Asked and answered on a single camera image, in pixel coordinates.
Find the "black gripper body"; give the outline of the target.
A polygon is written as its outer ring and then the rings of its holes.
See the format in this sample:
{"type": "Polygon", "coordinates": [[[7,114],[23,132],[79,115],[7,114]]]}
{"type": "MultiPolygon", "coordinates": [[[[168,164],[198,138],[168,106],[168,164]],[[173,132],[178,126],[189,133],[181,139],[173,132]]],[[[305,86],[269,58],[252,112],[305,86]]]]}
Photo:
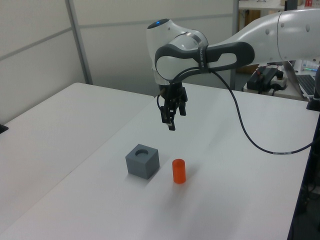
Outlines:
{"type": "Polygon", "coordinates": [[[185,87],[182,83],[174,83],[169,85],[159,85],[160,95],[165,101],[177,99],[178,101],[187,102],[188,97],[185,87]]]}

